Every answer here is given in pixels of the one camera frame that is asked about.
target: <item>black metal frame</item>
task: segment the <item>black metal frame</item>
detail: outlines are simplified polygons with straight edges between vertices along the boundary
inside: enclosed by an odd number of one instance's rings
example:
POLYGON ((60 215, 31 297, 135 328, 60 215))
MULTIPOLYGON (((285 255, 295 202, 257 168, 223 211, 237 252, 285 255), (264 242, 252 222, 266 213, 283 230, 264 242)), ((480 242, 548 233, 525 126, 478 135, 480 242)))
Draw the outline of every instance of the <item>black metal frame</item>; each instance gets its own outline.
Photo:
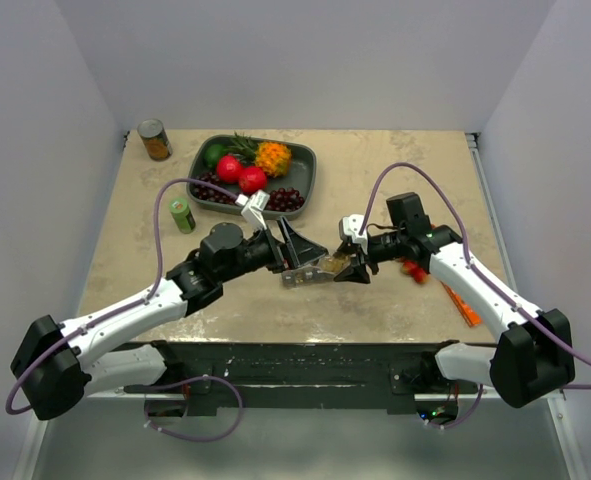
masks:
MULTIPOLYGON (((141 345, 133 342, 121 349, 141 345)), ((169 367, 155 385, 202 375, 225 378, 240 391, 246 408, 376 409, 415 414, 416 394, 443 394, 445 399, 454 383, 439 375, 435 365, 435 353, 444 344, 153 342, 153 346, 169 367)), ((457 383, 461 393, 477 391, 472 383, 457 383)), ((141 385, 125 391, 159 393, 141 385)), ((220 407, 235 406, 235 397, 219 383, 204 381, 190 387, 191 416, 211 416, 220 407)))

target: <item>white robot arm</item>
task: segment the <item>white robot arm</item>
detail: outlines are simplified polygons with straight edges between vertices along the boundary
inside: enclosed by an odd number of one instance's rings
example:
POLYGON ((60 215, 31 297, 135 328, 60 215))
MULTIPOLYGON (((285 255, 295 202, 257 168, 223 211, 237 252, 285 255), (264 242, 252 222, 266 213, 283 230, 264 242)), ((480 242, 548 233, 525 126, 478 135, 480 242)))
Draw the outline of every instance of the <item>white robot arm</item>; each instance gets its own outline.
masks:
MULTIPOLYGON (((297 234, 285 219, 278 221, 283 242, 275 239, 263 221, 263 192, 242 199, 243 215, 255 228, 250 239, 230 223, 216 225, 199 249, 161 279, 153 296, 151 289, 83 317, 55 324, 50 316, 31 325, 11 370, 16 377, 30 375, 22 388, 38 418, 54 418, 95 392, 127 385, 152 385, 172 368, 174 359, 156 345, 118 350, 122 344, 158 325, 179 320, 210 305, 223 294, 223 283, 266 267, 273 273, 310 265, 328 251, 297 234), (139 304, 93 325, 93 319, 133 302, 139 304), (33 362, 63 338, 72 338, 40 365, 33 362)), ((447 226, 432 227, 416 194, 403 194, 387 201, 392 231, 369 236, 356 225, 363 217, 352 215, 340 221, 342 245, 338 252, 350 257, 349 265, 335 281, 370 283, 366 270, 375 274, 377 264, 397 258, 416 261, 457 292, 484 320, 497 346, 451 342, 434 355, 435 368, 447 380, 466 380, 494 386, 514 407, 571 382, 574 363, 566 354, 526 324, 470 268, 461 239, 447 226)), ((504 293, 549 330, 570 345, 568 320, 557 310, 543 312, 504 285, 478 259, 470 261, 491 278, 504 293)))

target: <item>gray tray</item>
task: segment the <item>gray tray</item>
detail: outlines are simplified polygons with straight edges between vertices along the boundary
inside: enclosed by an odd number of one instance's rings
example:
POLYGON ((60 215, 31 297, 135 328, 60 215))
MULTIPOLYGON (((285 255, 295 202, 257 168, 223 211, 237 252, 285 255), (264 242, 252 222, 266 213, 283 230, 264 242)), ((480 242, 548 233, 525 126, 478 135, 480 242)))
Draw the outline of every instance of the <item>gray tray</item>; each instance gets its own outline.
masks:
MULTIPOLYGON (((202 173, 208 172, 208 168, 206 165, 204 165, 204 152, 206 149, 214 143, 230 146, 232 145, 231 138, 232 135, 215 135, 214 137, 206 140, 200 147, 197 155, 195 155, 195 160, 193 160, 193 165, 191 165, 191 170, 188 174, 188 177, 197 178, 202 173)), ((277 141, 268 140, 265 138, 253 138, 253 140, 256 142, 277 141)), ((264 210, 264 218, 267 220, 275 220, 281 216, 284 216, 288 219, 299 217, 304 209, 308 206, 308 202, 311 199, 311 194, 313 193, 313 186, 315 185, 315 172, 317 170, 317 158, 315 157, 315 153, 313 153, 310 148, 305 147, 304 145, 288 142, 279 143, 286 145, 293 153, 291 168, 288 170, 288 174, 286 174, 284 177, 269 178, 265 191, 271 192, 272 190, 277 190, 278 188, 293 187, 294 189, 299 190, 300 195, 304 197, 305 201, 304 205, 294 212, 274 212, 271 210, 264 210)), ((233 193, 241 193, 237 185, 222 185, 222 187, 233 193)), ((190 185, 186 187, 186 192, 188 193, 189 198, 202 208, 215 210, 222 213, 231 213, 234 215, 241 214, 242 208, 238 207, 237 205, 223 205, 221 203, 209 202, 208 200, 200 200, 191 193, 190 185)))

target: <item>green can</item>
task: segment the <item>green can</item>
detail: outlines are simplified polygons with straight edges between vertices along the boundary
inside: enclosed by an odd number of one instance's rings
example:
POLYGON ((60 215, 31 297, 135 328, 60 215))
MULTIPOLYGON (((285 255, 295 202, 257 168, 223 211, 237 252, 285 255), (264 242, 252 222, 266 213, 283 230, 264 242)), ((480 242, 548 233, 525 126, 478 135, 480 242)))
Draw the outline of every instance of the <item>green can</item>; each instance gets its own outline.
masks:
POLYGON ((170 210, 180 232, 191 233, 195 230, 195 218, 188 206, 188 199, 181 197, 173 199, 170 203, 170 210))

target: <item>red tomato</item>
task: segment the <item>red tomato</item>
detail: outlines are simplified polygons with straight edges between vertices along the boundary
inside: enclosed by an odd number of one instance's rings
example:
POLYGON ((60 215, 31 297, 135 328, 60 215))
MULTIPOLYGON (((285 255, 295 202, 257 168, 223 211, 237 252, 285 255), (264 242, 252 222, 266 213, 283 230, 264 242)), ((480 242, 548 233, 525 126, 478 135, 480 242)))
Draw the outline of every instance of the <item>red tomato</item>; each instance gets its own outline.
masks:
POLYGON ((256 191, 266 188, 267 183, 266 174, 259 167, 248 167, 239 176, 239 188, 246 195, 252 195, 256 191))
POLYGON ((224 155, 217 163, 217 176, 224 183, 236 183, 244 167, 233 155, 224 155))

